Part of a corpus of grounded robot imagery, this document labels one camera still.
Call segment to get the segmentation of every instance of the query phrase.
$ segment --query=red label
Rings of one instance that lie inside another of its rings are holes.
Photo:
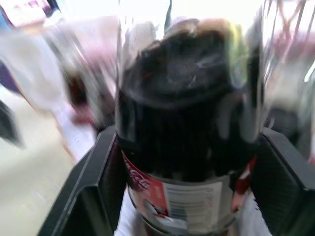
[[[132,200],[142,211],[142,214],[148,216],[154,215],[168,216],[167,204],[163,183],[138,170],[123,153],[124,161],[127,167],[129,177],[134,186],[131,187]]]

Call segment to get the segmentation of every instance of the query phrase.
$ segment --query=white floor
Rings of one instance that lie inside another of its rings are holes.
[[[0,139],[0,235],[34,236],[73,164],[52,116],[4,87],[0,99],[13,110],[24,144]]]

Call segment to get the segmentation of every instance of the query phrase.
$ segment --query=coca-cola bottle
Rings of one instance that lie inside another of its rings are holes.
[[[116,128],[129,195],[152,235],[221,234],[255,156],[259,47],[224,19],[122,31]]]

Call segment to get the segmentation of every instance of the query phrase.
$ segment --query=bottle label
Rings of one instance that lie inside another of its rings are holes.
[[[222,182],[165,183],[138,170],[124,152],[123,157],[130,178],[130,197],[151,223],[164,229],[186,229],[194,234],[213,230],[219,221]]]

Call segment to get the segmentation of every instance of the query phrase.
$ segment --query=coca-cola logo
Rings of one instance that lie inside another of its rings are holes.
[[[148,190],[150,186],[150,181],[146,179],[137,170],[133,169],[128,163],[126,163],[129,175],[132,181],[142,190]]]

